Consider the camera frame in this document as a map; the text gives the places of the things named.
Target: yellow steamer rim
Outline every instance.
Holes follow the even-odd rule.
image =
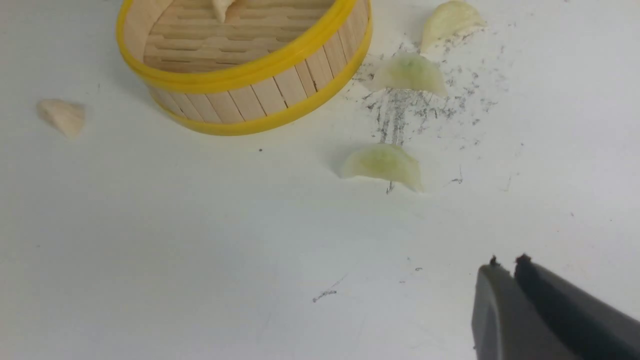
[[[252,3],[256,8],[269,4],[304,7],[300,4],[312,1],[318,0],[238,0],[229,8],[231,21],[223,26],[231,22],[234,28],[234,12]],[[156,103],[179,124],[200,133],[259,133],[310,113],[349,82],[371,43],[369,0],[335,0],[301,35],[257,59],[201,62],[199,69],[169,71],[186,61],[167,63],[163,69],[162,60],[147,56],[146,48],[152,29],[173,3],[202,7],[211,0],[125,0],[118,14],[116,39],[123,59],[145,82]],[[168,27],[188,31],[175,23]],[[210,65],[222,68],[206,71]]]

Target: wooden steamer base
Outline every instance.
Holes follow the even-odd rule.
[[[213,135],[273,129],[313,111],[357,71],[368,0],[125,0],[120,52],[178,123]]]

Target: translucent dumpling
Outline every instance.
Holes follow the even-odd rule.
[[[420,51],[425,53],[436,41],[472,26],[486,26],[486,22],[473,6],[459,0],[441,4],[424,24]]]
[[[420,54],[400,53],[376,72],[374,83],[380,88],[426,90],[446,97],[447,89],[438,65]]]
[[[424,191],[418,161],[397,145],[377,143],[351,153],[342,166],[342,177],[354,176],[397,181],[413,191]]]

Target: white table surface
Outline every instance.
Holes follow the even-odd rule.
[[[523,252],[640,318],[640,3],[474,0],[488,28],[426,55],[448,102],[363,100],[437,3],[374,0],[361,81],[225,138],[152,104],[119,1],[4,0],[0,358],[473,359],[476,270]],[[78,138],[46,97],[87,105]],[[339,179],[381,140],[428,194]]]

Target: dough piece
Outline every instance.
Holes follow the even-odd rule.
[[[84,126],[84,106],[57,99],[40,101],[38,113],[67,138],[75,138]]]
[[[353,152],[342,166],[342,177],[367,176],[397,181],[423,192],[420,166],[402,147],[388,143],[368,145]]]
[[[486,26],[476,8],[459,0],[440,4],[424,24],[420,51],[425,53],[436,41],[472,26]]]
[[[373,81],[378,88],[426,90],[439,97],[447,97],[438,65],[420,54],[395,55],[376,71]]]
[[[227,18],[227,9],[236,0],[211,0],[213,4],[213,12],[216,14],[216,19],[220,21],[220,24],[225,23]]]

